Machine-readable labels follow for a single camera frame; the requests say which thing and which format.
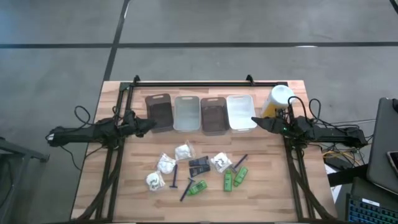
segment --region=wooden table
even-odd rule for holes
[[[98,103],[96,120],[112,117],[116,105],[120,82],[104,82]],[[288,81],[294,93],[308,106],[304,82]],[[132,109],[140,118],[146,118],[145,97],[169,93],[172,103],[176,96],[227,97],[228,95],[250,94],[254,99],[256,114],[259,115],[263,102],[271,87],[145,87],[134,88]],[[303,114],[300,103],[294,103],[296,116]],[[173,173],[163,175],[166,186],[158,192],[150,192],[145,183],[148,174],[154,171],[161,152],[174,157],[174,149],[189,140],[197,157],[213,157],[226,152],[236,163],[244,154],[249,154],[243,165],[249,169],[244,182],[232,192],[223,191],[223,174],[214,169],[196,176],[205,180],[208,188],[194,197],[179,198],[188,184],[188,162],[179,162],[178,189],[170,189]],[[98,148],[90,144],[87,153]],[[80,184],[76,193],[72,218],[78,217],[99,191],[106,150],[102,149],[86,159]],[[310,188],[319,202],[336,216],[335,205],[330,192],[325,166],[318,147],[305,149],[304,156]],[[300,192],[303,211],[306,206]],[[104,215],[107,211],[105,200]],[[222,136],[204,136],[201,132],[181,134],[175,131],[152,134],[144,138],[127,138],[121,168],[114,222],[276,222],[297,219],[290,186],[289,171],[282,136],[271,134],[257,127],[250,133]]]

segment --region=plastic bag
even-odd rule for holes
[[[170,158],[166,153],[162,153],[157,163],[157,170],[160,170],[164,174],[173,172],[175,166],[175,159]]]
[[[185,144],[175,148],[175,159],[177,161],[182,159],[191,159],[195,157],[195,150],[189,141],[185,141]]]
[[[147,185],[149,186],[149,190],[156,191],[161,189],[165,182],[163,181],[162,174],[160,171],[153,172],[147,176],[146,179]]]
[[[215,157],[211,158],[210,162],[216,167],[216,170],[220,173],[224,172],[224,170],[232,165],[230,159],[228,159],[226,154],[223,152],[220,152]]]

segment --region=concrete floor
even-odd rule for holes
[[[112,43],[123,0],[2,0],[0,44]],[[120,42],[398,41],[388,0],[132,0]],[[0,49],[0,136],[40,152],[13,223],[68,220],[79,178],[70,156],[44,136],[95,113],[111,49]],[[397,97],[398,47],[119,49],[110,80],[305,80],[322,118],[374,118]],[[363,125],[366,135],[373,124]],[[81,165],[86,144],[68,145]]]

